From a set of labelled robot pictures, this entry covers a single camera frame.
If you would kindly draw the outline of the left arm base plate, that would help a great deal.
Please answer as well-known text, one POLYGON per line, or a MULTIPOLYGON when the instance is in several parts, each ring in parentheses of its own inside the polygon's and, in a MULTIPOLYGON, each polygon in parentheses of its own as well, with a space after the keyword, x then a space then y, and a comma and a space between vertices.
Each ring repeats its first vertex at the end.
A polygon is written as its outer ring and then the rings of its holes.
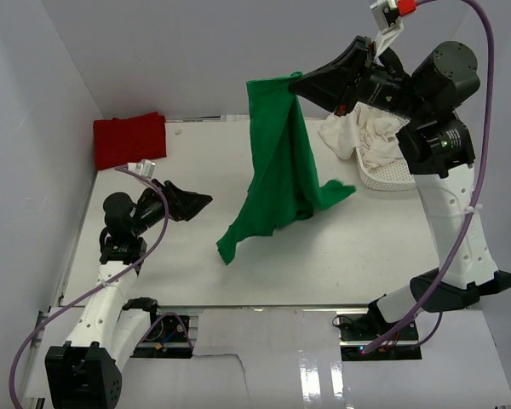
POLYGON ((131 358, 191 359, 195 332, 191 330, 191 318, 180 314, 164 317, 156 328, 131 353, 131 358))

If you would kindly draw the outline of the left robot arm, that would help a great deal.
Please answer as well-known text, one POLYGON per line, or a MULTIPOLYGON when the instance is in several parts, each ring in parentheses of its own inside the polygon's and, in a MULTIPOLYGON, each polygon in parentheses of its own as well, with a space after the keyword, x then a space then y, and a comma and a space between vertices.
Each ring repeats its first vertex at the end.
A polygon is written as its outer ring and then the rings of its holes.
POLYGON ((123 368, 140 341, 163 330, 157 302, 131 299, 129 292, 148 253, 142 235, 159 222, 189 222, 212 198, 151 180, 137 201, 127 193, 103 202, 105 226, 99 238, 97 292, 60 346, 48 349, 44 364, 55 408, 114 408, 123 387, 123 368))

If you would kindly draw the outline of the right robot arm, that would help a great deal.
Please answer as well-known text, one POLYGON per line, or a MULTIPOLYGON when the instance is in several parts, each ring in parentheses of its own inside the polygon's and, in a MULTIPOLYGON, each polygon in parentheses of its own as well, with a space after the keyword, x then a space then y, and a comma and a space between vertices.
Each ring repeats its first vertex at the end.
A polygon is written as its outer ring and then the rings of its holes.
POLYGON ((353 328, 385 340, 411 311, 461 310, 511 288, 511 274, 493 261, 471 205, 474 172, 482 165, 456 109, 480 86, 474 52, 456 41, 439 44, 414 72, 392 50, 376 52, 357 37, 332 62, 302 75, 290 91, 343 116, 356 104, 406 119, 399 150, 414 177, 439 266, 371 302, 353 328))

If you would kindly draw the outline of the green t shirt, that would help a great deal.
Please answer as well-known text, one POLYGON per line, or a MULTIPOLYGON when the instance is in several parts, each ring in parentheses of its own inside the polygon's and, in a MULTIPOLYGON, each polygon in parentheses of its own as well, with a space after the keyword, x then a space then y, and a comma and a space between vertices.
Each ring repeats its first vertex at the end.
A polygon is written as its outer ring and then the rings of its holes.
POLYGON ((289 91, 289 85, 299 78, 301 73, 293 72, 246 83, 253 177, 238 216, 216 242, 226 265, 243 240, 269 237, 356 192, 354 186, 338 180, 319 183, 301 104, 289 91))

